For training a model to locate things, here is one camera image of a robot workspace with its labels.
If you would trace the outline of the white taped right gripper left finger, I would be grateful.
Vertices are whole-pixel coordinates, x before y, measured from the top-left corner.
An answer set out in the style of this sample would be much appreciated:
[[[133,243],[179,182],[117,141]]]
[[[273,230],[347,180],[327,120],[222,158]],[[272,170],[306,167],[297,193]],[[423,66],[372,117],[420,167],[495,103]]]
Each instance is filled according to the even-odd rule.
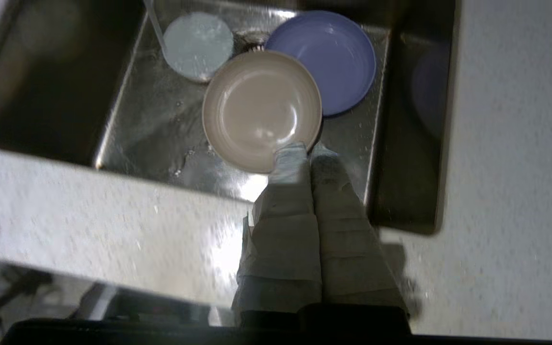
[[[304,144],[277,151],[267,186],[244,221],[232,302],[236,323],[289,319],[320,303],[320,240]]]

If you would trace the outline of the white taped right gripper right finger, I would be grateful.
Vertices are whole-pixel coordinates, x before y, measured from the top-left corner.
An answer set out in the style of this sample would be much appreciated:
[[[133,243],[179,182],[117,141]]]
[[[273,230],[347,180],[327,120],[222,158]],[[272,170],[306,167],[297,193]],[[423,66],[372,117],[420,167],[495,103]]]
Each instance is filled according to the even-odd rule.
[[[316,144],[309,160],[322,279],[310,284],[309,304],[393,307],[407,318],[405,299],[340,156]]]

